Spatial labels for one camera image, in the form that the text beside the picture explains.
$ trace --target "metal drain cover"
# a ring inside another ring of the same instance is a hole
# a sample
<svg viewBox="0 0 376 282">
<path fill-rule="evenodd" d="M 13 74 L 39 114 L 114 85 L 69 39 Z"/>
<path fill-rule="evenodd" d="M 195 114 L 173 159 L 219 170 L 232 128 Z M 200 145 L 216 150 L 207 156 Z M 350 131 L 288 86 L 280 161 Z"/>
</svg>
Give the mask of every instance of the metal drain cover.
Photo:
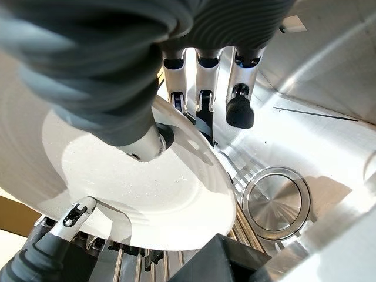
<svg viewBox="0 0 376 282">
<path fill-rule="evenodd" d="M 303 225 L 310 202 L 308 187 L 297 172 L 269 167 L 251 179 L 243 195 L 243 210 L 259 236 L 280 240 Z"/>
</svg>

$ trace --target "white plate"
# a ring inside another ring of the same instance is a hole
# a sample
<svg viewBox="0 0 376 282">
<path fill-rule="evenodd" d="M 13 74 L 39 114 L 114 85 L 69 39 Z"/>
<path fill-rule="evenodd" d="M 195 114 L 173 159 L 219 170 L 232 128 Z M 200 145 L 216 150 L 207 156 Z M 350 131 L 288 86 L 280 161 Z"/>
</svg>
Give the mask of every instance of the white plate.
<svg viewBox="0 0 376 282">
<path fill-rule="evenodd" d="M 227 173 L 202 135 L 162 98 L 153 113 L 172 126 L 175 142 L 141 163 L 61 121 L 14 72 L 5 77 L 0 187 L 11 195 L 55 220 L 75 200 L 93 196 L 123 213 L 99 206 L 82 231 L 149 249 L 198 249 L 230 231 L 236 212 Z"/>
</svg>

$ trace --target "metal surface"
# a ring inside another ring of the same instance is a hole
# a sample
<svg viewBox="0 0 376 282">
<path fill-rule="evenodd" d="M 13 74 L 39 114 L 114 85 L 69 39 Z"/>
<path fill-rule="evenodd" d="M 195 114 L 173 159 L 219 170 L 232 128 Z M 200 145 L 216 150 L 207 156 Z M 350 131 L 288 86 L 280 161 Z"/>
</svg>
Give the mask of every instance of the metal surface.
<svg viewBox="0 0 376 282">
<path fill-rule="evenodd" d="M 92 197 L 85 197 L 76 201 L 56 222 L 50 233 L 71 242 L 84 222 L 93 213 L 96 205 L 97 201 Z"/>
<path fill-rule="evenodd" d="M 239 241 L 241 244 L 244 244 L 244 245 L 247 245 L 247 246 L 251 245 L 250 242 L 248 241 L 248 238 L 247 238 L 245 232 L 241 228 L 241 225 L 239 223 L 238 218 L 235 219 L 233 230 L 234 230 L 235 236 L 237 238 L 237 241 Z"/>
<path fill-rule="evenodd" d="M 232 228 L 232 229 L 230 230 L 229 237 L 230 237 L 231 239 L 235 240 L 235 241 L 238 240 L 237 237 L 236 237 L 236 235 L 235 235 L 234 228 Z"/>
<path fill-rule="evenodd" d="M 179 256 L 179 264 L 180 266 L 183 266 L 184 265 L 184 253 L 182 251 L 178 251 L 177 252 L 177 255 Z"/>
<path fill-rule="evenodd" d="M 300 230 L 282 240 L 260 238 L 266 252 L 275 255 L 376 171 L 376 127 L 281 95 L 261 74 L 251 99 L 253 128 L 231 127 L 226 123 L 224 102 L 231 59 L 232 49 L 226 48 L 221 58 L 213 131 L 218 157 L 234 180 L 238 201 L 252 178 L 268 167 L 290 167 L 310 188 L 310 212 Z"/>
<path fill-rule="evenodd" d="M 137 263 L 136 263 L 136 275 L 135 275 L 135 282 L 141 281 L 141 271 L 142 271 L 142 255 L 137 255 Z"/>
<path fill-rule="evenodd" d="M 259 238 L 257 237 L 256 233 L 253 231 L 251 225 L 247 221 L 239 203 L 237 203 L 236 205 L 236 222 L 239 223 L 240 228 L 244 231 L 244 234 L 248 241 L 248 245 L 254 248 L 255 250 L 265 253 L 263 245 L 261 245 Z"/>
<path fill-rule="evenodd" d="M 249 195 L 249 212 L 263 229 L 280 231 L 290 226 L 300 211 L 300 193 L 290 179 L 272 175 L 261 179 Z"/>
<path fill-rule="evenodd" d="M 256 173 L 243 194 L 243 209 L 255 232 L 265 239 L 286 238 L 304 224 L 311 197 L 303 178 L 286 167 Z"/>
<path fill-rule="evenodd" d="M 169 252 L 163 251 L 163 270 L 164 270 L 164 282 L 170 279 L 170 264 L 169 264 Z"/>
<path fill-rule="evenodd" d="M 260 51 L 259 55 L 262 56 L 263 52 L 264 49 Z M 256 82 L 256 76 L 260 66 L 260 64 L 258 63 L 254 67 L 243 68 L 236 63 L 235 54 L 235 52 L 233 52 L 232 54 L 233 59 L 231 64 L 231 75 L 228 80 L 229 85 L 227 89 L 226 104 L 228 104 L 233 98 L 235 98 L 233 88 L 240 83 L 243 83 L 249 87 L 249 92 L 245 94 L 245 98 L 247 98 L 248 100 L 251 99 L 254 84 Z"/>
<path fill-rule="evenodd" d="M 119 252 L 117 255 L 118 258 L 115 264 L 115 272 L 113 273 L 113 282 L 119 282 L 119 279 L 120 279 L 120 274 L 122 271 L 123 254 L 124 254 L 124 250 L 122 248 L 123 248 L 123 244 L 120 244 Z"/>
<path fill-rule="evenodd" d="M 373 281 L 376 174 L 250 281 Z"/>
<path fill-rule="evenodd" d="M 117 148 L 136 160 L 149 162 L 166 150 L 166 141 L 159 134 L 157 126 L 153 125 L 141 139 Z"/>
<path fill-rule="evenodd" d="M 276 91 L 376 123 L 376 2 L 297 1 L 307 31 L 278 31 L 260 72 Z"/>
</svg>

